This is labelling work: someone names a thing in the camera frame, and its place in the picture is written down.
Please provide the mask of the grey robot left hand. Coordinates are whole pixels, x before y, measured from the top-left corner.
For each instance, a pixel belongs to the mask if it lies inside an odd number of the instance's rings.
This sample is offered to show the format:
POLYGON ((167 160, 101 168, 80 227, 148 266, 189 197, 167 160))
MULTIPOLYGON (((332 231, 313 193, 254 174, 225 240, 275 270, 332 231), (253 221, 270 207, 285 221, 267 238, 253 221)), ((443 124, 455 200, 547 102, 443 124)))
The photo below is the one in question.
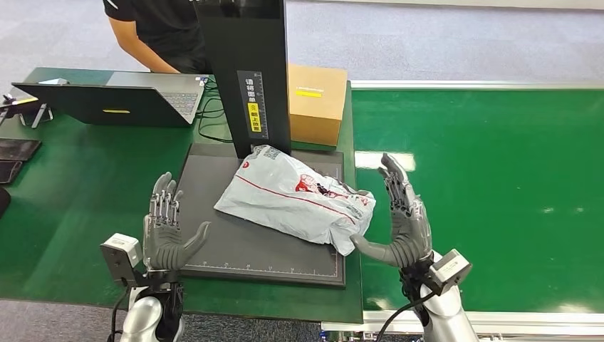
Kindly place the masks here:
POLYGON ((153 185, 143 221, 143 262, 149 271, 179 271, 207 242, 208 221, 183 240, 179 224, 182 196, 171 172, 160 175, 153 185))

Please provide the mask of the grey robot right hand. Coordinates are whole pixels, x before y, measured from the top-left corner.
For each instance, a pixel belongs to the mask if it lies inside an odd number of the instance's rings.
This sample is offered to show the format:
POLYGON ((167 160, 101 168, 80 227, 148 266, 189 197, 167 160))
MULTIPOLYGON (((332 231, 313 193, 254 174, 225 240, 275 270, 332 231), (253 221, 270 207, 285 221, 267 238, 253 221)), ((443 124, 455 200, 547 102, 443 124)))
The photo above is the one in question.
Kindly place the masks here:
POLYGON ((385 189, 390 198, 391 242, 370 242, 360 234, 350 240, 367 257, 400 269, 414 266, 432 254, 432 238, 425 205, 402 165, 389 153, 381 157, 385 189))

